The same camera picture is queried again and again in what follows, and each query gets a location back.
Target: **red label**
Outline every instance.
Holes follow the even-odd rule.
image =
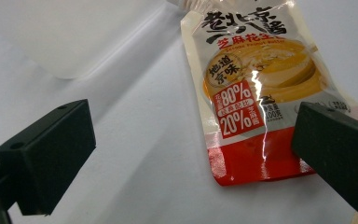
[[[213,96],[214,109],[223,138],[264,126],[247,81],[235,83]]]

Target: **snack bag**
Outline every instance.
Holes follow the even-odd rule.
[[[291,150],[301,102],[358,119],[294,0],[179,0],[212,173],[222,186],[312,174]]]

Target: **red stripe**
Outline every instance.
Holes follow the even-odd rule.
[[[209,160],[217,183],[229,186],[313,174],[312,169],[292,152],[293,131],[293,127],[282,129],[209,148]]]

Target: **screw hole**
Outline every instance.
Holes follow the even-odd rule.
[[[13,145],[10,146],[11,149],[18,149],[20,147],[24,146],[24,143],[19,142],[19,143],[15,143]]]

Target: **plastic wrapper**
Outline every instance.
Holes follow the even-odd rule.
[[[212,173],[222,186],[313,174],[291,150],[301,102],[358,119],[293,0],[179,1]]]

